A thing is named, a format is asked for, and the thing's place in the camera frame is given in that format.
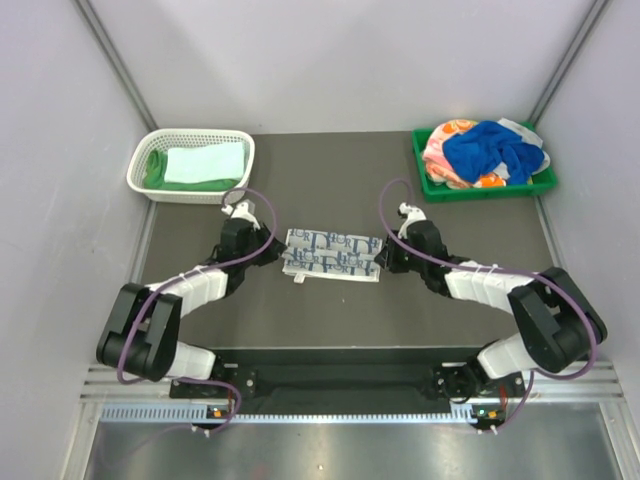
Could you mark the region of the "white grey patterned towel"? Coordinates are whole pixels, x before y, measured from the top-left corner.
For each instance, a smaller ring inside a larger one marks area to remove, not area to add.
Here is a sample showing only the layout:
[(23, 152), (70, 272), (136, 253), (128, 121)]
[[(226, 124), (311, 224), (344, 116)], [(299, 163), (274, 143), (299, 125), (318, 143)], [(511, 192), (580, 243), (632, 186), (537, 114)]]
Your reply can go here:
[(534, 174), (538, 174), (549, 167), (551, 163), (550, 156), (543, 149), (543, 140), (533, 130), (531, 130), (527, 126), (524, 126), (522, 124), (519, 124), (515, 121), (509, 120), (504, 117), (498, 120), (498, 124), (517, 133), (521, 137), (524, 143), (535, 145), (542, 151), (543, 153), (542, 163), (539, 166), (539, 168), (534, 171)]

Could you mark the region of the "light mint towel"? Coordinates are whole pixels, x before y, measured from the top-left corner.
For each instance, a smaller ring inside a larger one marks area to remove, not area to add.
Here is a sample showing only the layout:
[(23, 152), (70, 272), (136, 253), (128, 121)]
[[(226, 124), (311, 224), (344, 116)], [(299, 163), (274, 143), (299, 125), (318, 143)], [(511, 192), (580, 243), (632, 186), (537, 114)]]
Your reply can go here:
[(196, 183), (208, 180), (240, 180), (245, 170), (242, 142), (213, 144), (197, 148), (171, 148), (167, 152), (165, 179)]

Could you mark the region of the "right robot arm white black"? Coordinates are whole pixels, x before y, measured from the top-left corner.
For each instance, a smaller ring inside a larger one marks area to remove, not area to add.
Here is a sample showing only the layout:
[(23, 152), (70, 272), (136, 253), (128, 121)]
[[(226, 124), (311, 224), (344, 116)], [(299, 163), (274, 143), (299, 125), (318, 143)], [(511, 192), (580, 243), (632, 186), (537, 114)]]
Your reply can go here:
[(524, 272), (454, 256), (429, 220), (389, 231), (375, 261), (389, 273), (418, 274), (430, 291), (445, 298), (513, 316), (517, 333), (487, 344), (463, 368), (469, 388), (481, 396), (522, 371), (556, 378), (573, 362), (591, 356), (608, 336), (600, 315), (564, 269)]

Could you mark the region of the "green plastic bin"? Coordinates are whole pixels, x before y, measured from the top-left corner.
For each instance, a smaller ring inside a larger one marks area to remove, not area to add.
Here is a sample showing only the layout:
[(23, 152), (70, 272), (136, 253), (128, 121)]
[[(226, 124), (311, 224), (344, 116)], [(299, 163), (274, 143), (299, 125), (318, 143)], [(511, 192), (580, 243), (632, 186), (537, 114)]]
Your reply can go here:
[(551, 163), (548, 168), (534, 175), (525, 185), (496, 188), (468, 188), (460, 190), (450, 189), (444, 184), (437, 185), (427, 177), (425, 165), (422, 160), (422, 152), (425, 148), (426, 142), (430, 134), (436, 127), (427, 129), (416, 129), (411, 132), (416, 164), (418, 167), (418, 173), (421, 177), (421, 188), (425, 200), (428, 202), (442, 203), (454, 201), (536, 196), (551, 190), (557, 185), (557, 178), (551, 167)]

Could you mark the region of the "green microfiber towel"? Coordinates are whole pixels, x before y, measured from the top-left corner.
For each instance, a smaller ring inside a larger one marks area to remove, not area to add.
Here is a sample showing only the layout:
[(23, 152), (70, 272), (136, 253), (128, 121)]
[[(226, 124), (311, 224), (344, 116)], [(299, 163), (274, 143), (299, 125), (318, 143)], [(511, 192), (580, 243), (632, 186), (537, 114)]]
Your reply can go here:
[(165, 179), (168, 154), (160, 150), (152, 150), (146, 160), (146, 174), (143, 186), (150, 190), (180, 192), (224, 192), (236, 187), (239, 180), (219, 179), (196, 183), (171, 182)]

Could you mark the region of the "orange pink towel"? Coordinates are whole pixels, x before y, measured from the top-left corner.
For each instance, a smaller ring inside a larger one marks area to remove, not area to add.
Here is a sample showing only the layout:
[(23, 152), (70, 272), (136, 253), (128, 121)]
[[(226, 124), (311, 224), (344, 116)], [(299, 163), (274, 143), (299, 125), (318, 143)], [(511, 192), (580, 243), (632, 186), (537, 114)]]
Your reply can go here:
[(446, 159), (443, 152), (445, 141), (457, 134), (463, 134), (477, 124), (474, 120), (453, 119), (437, 126), (430, 134), (422, 152), (425, 171), (437, 185), (446, 185), (450, 189), (496, 188), (505, 187), (506, 180), (495, 173), (481, 176), (477, 181), (469, 183), (460, 178)]

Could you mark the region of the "white perforated plastic basket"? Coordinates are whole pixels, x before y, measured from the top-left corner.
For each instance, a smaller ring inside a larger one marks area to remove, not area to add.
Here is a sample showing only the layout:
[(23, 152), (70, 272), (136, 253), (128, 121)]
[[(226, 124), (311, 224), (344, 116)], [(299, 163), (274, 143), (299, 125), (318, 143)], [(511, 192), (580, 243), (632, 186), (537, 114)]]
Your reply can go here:
[(158, 129), (136, 147), (128, 186), (155, 202), (235, 203), (245, 194), (254, 139), (237, 130)]

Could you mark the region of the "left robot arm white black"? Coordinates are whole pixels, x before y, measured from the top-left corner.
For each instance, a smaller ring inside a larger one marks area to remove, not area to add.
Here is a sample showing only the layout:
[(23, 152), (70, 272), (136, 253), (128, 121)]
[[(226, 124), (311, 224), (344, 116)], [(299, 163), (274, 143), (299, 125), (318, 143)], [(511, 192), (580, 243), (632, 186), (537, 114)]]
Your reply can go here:
[(178, 341), (183, 317), (233, 294), (246, 270), (280, 259), (286, 245), (269, 228), (232, 218), (223, 223), (212, 254), (164, 282), (121, 287), (96, 348), (99, 363), (149, 381), (190, 377), (205, 396), (226, 387), (227, 374), (209, 350)]

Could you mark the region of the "blue white patterned towel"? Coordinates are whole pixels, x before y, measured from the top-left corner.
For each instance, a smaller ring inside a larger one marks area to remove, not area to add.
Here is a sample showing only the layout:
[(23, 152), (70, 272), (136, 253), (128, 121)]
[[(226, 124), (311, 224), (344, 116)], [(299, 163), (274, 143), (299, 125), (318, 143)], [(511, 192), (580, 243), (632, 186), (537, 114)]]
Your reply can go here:
[(307, 278), (378, 283), (377, 237), (291, 228), (287, 231), (282, 272), (297, 284)]

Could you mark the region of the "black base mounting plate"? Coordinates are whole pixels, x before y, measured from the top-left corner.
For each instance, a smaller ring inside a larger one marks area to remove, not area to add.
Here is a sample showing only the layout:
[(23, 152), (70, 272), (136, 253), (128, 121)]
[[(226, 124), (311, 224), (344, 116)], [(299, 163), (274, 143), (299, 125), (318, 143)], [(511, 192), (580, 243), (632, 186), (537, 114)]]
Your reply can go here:
[(444, 411), (454, 399), (519, 397), (520, 374), (491, 380), (472, 347), (223, 349), (210, 378), (235, 386), (244, 413)]

